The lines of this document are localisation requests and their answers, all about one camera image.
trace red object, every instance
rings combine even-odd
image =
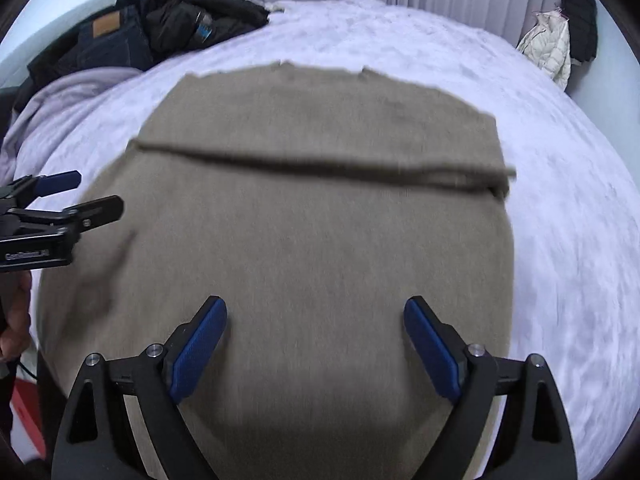
[[[38,387],[29,381],[16,378],[11,404],[40,457],[44,458],[47,452],[42,437]]]

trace black cable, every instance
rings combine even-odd
[[[38,377],[36,374],[34,374],[31,370],[29,370],[25,365],[23,365],[21,362],[18,362],[18,366],[22,369],[22,371],[24,373],[26,373],[29,377],[31,377],[31,379],[33,379],[34,381],[38,380]]]

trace pile of clothes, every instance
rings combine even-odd
[[[561,0],[559,9],[539,12],[537,19],[517,48],[565,90],[571,65],[596,57],[596,1]]]
[[[263,27],[269,11],[248,0],[117,0],[66,31],[28,65],[14,109],[56,79],[89,68],[148,70],[173,54]]]

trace blue gripper pad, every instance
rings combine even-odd
[[[196,389],[225,326],[226,305],[217,298],[174,361],[169,395],[175,404],[189,397]]]
[[[67,171],[55,175],[38,177],[34,193],[36,196],[49,196],[80,186],[82,176],[77,171]]]
[[[413,298],[404,306],[404,329],[438,395],[455,404],[462,394],[458,365]]]

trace blue jeans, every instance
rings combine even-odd
[[[97,38],[94,38],[93,22],[83,24],[78,33],[76,60],[78,70],[101,66],[151,68],[154,60],[136,7],[122,9],[120,27]]]

